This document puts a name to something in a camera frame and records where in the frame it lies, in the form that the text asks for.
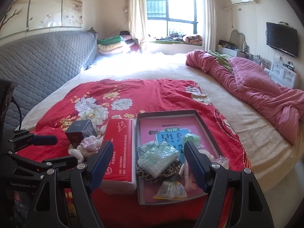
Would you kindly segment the cream teddy bear pink dress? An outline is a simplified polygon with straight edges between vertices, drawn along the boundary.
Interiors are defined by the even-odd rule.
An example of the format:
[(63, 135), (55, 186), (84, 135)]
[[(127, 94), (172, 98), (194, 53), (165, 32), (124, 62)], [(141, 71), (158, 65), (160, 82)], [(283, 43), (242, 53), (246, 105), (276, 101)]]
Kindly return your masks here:
[(98, 139), (94, 135), (91, 135), (84, 138), (76, 148), (70, 145), (68, 148), (68, 153), (70, 156), (75, 157), (78, 160), (78, 163), (83, 163), (85, 159), (98, 153), (101, 145), (102, 140)]

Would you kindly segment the clear bag brown contents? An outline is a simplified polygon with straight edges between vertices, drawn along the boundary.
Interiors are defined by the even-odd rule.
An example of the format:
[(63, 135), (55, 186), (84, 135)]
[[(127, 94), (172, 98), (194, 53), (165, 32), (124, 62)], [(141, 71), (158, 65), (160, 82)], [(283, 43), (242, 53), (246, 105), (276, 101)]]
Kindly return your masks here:
[(214, 160), (215, 163), (219, 163), (221, 166), (223, 166), (225, 169), (229, 169), (229, 158), (220, 156), (219, 158)]

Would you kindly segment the green sponge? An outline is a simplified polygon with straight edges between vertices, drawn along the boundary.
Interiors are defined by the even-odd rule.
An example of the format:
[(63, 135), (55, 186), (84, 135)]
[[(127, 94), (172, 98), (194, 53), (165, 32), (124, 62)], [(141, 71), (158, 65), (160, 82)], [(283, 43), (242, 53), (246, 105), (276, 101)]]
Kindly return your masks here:
[(192, 142), (197, 148), (201, 146), (200, 137), (193, 133), (187, 133), (183, 136), (183, 144), (186, 142)]

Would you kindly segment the yellow white snack packet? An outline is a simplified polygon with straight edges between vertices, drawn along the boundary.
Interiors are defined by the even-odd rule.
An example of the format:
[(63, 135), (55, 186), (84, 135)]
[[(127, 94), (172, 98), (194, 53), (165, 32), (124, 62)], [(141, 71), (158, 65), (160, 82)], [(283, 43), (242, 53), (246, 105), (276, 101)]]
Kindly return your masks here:
[(157, 194), (153, 197), (156, 200), (184, 200), (187, 199), (187, 193), (183, 185), (178, 181), (162, 182)]

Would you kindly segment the green white tissue packet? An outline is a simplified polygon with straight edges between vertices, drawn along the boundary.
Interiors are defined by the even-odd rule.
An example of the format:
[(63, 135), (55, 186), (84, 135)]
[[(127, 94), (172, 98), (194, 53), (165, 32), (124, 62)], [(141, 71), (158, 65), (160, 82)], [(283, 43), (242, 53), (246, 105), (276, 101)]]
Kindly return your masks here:
[(179, 158), (179, 151), (166, 141), (145, 143), (137, 148), (137, 163), (147, 171), (162, 172)]

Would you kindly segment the leopard print scarf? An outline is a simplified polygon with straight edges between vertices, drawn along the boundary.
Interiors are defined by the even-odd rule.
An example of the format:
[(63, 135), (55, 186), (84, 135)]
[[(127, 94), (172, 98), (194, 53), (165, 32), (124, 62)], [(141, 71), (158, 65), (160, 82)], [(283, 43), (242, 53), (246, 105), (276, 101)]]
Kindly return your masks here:
[(162, 170), (162, 172), (152, 172), (147, 171), (145, 168), (141, 167), (138, 163), (136, 163), (136, 173), (140, 179), (149, 183), (158, 183), (160, 181), (164, 181), (165, 179), (169, 179), (174, 174), (178, 173), (182, 167), (182, 163), (180, 160), (175, 160), (171, 163), (169, 167)]

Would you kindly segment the cream teddy bear purple dress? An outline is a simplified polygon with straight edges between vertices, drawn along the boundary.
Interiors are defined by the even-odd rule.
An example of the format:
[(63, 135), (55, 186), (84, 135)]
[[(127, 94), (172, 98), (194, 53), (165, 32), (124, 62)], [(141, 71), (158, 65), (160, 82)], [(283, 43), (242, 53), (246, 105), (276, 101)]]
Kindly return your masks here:
[(205, 154), (211, 162), (214, 161), (214, 156), (211, 153), (209, 153), (208, 151), (206, 151), (205, 149), (199, 149), (198, 151), (201, 154)]

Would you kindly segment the pink roll package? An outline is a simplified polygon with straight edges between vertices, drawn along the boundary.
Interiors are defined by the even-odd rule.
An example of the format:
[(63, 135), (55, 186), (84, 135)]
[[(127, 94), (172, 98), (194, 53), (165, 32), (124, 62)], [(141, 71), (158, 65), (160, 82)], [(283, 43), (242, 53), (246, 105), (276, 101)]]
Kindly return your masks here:
[(196, 181), (190, 171), (190, 167), (187, 161), (182, 164), (179, 175), (184, 179), (184, 188), (186, 191), (197, 189)]

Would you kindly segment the red tissue pack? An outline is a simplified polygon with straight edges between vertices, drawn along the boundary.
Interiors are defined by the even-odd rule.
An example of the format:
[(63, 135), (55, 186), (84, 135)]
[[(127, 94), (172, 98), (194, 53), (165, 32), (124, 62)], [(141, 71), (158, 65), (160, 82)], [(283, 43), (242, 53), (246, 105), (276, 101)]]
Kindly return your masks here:
[(108, 195), (132, 195), (137, 189), (135, 125), (128, 118), (111, 118), (104, 135), (113, 144), (113, 156), (100, 189)]

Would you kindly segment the pink book tray box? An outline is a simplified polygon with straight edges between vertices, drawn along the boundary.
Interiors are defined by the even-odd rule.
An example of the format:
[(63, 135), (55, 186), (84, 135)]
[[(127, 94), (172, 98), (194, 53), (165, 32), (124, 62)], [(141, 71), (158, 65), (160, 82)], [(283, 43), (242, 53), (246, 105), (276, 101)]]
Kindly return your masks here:
[(211, 162), (229, 168), (210, 129), (196, 110), (139, 114), (136, 127), (136, 169), (141, 205), (161, 205), (205, 195), (191, 174), (184, 144), (192, 141)]

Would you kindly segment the dark square gift box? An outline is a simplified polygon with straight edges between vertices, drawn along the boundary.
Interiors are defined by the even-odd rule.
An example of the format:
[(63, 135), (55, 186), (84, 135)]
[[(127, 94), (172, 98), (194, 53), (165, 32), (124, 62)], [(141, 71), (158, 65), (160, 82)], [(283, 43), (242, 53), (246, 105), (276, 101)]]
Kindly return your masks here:
[(81, 141), (86, 137), (90, 137), (91, 135), (97, 137), (91, 120), (73, 121), (69, 128), (65, 131), (65, 135), (73, 148), (77, 148)]

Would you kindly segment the beige bed sheet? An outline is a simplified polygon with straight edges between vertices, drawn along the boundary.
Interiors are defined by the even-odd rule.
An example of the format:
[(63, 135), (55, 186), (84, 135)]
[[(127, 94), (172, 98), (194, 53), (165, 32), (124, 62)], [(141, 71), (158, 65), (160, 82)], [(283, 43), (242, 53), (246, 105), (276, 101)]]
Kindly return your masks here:
[(289, 144), (260, 113), (229, 94), (214, 78), (185, 64), (185, 54), (164, 55), (129, 53), (100, 59), (36, 105), (23, 119), (22, 128), (30, 131), (57, 102), (81, 83), (103, 79), (176, 79), (198, 83), (215, 107), (239, 135), (253, 164), (253, 170), (264, 192), (279, 184), (303, 155), (303, 126), (297, 142)]

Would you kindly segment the grey quilted headboard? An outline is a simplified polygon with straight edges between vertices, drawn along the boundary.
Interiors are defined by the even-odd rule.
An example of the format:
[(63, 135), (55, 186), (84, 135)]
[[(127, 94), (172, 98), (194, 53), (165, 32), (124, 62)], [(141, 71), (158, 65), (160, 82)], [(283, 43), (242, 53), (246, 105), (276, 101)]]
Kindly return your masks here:
[(86, 70), (96, 58), (97, 37), (94, 29), (57, 31), (2, 45), (1, 78), (17, 83), (17, 104), (10, 105), (4, 129), (16, 129), (35, 105)]

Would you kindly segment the pink quilted comforter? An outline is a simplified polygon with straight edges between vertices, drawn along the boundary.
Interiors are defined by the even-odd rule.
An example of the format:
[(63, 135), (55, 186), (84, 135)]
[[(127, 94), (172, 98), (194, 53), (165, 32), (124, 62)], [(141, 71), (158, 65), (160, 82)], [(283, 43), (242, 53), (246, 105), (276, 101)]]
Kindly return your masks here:
[(303, 91), (276, 84), (253, 61), (231, 57), (220, 61), (208, 52), (187, 54), (186, 65), (212, 76), (230, 94), (251, 105), (290, 144), (295, 144), (303, 122)]

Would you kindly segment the white drawer cabinet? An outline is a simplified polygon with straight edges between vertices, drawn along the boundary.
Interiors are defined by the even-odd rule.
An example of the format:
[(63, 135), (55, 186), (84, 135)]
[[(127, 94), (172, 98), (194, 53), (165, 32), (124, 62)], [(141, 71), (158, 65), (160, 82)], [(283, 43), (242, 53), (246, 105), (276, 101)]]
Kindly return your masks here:
[(297, 89), (299, 86), (300, 76), (281, 63), (272, 62), (269, 76), (275, 83), (283, 87)]

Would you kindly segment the clothes pile on windowsill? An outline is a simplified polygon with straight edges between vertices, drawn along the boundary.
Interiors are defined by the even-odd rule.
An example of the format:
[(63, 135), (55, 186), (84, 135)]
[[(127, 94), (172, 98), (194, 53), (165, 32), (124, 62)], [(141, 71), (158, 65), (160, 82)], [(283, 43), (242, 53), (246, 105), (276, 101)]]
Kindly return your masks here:
[(180, 35), (178, 33), (171, 33), (165, 37), (151, 39), (151, 42), (164, 44), (202, 45), (203, 38), (200, 35)]

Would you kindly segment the stack of folded blankets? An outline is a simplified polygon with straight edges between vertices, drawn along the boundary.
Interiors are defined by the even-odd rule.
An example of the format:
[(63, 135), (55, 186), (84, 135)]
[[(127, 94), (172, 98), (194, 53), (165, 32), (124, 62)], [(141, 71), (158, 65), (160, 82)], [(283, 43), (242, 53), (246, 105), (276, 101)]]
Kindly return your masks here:
[(103, 56), (112, 56), (140, 51), (140, 46), (129, 31), (121, 31), (118, 36), (98, 40), (97, 49)]

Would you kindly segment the heart shaped mirror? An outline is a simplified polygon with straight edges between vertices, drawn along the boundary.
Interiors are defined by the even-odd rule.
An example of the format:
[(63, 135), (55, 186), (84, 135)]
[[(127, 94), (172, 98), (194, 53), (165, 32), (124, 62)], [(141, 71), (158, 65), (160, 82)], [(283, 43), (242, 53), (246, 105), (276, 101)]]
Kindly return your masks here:
[(238, 46), (238, 50), (242, 52), (246, 52), (248, 50), (245, 35), (236, 29), (231, 32), (229, 42)]

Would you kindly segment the left cream curtain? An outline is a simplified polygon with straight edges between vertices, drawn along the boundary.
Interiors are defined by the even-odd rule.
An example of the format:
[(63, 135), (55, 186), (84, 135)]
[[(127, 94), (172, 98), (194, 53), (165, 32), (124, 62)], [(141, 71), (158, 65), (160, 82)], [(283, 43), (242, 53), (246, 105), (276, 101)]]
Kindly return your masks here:
[(143, 47), (148, 38), (146, 0), (129, 0), (128, 19), (131, 36)]

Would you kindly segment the cream curtain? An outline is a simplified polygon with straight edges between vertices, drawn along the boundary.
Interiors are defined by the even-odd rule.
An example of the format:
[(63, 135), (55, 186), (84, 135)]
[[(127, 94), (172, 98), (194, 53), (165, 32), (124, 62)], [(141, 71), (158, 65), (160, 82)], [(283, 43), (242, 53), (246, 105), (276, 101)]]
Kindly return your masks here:
[(216, 0), (203, 0), (205, 5), (205, 48), (214, 51), (216, 47)]
[(148, 38), (146, 0), (129, 0), (128, 19), (131, 36), (143, 47)]

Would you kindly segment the right cream curtain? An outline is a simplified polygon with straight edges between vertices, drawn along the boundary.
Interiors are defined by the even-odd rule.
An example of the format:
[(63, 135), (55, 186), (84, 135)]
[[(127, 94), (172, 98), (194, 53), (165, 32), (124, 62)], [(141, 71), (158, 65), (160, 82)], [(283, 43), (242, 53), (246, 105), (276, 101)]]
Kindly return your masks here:
[(205, 48), (214, 51), (216, 47), (216, 0), (203, 0), (205, 5)]

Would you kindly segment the floral wall painting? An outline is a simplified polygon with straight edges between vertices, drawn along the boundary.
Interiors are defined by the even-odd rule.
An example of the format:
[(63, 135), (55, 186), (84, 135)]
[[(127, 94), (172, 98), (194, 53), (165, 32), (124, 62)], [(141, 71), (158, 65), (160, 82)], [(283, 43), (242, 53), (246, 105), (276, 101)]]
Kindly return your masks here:
[(51, 27), (81, 27), (82, 0), (14, 0), (1, 19), (1, 38)]

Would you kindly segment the wall mounted black television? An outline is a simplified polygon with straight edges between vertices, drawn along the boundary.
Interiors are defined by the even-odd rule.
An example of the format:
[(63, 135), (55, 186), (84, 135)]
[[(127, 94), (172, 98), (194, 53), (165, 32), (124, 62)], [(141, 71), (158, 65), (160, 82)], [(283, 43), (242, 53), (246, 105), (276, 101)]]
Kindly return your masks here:
[(266, 45), (297, 58), (299, 47), (298, 32), (289, 26), (267, 22)]

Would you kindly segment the window with dark frame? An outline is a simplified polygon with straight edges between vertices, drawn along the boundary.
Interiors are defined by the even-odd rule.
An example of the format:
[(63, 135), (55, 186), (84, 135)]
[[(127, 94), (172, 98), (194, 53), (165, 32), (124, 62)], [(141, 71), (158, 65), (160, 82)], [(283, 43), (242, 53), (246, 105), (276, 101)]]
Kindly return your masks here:
[(196, 0), (146, 0), (147, 31), (153, 38), (197, 33)]

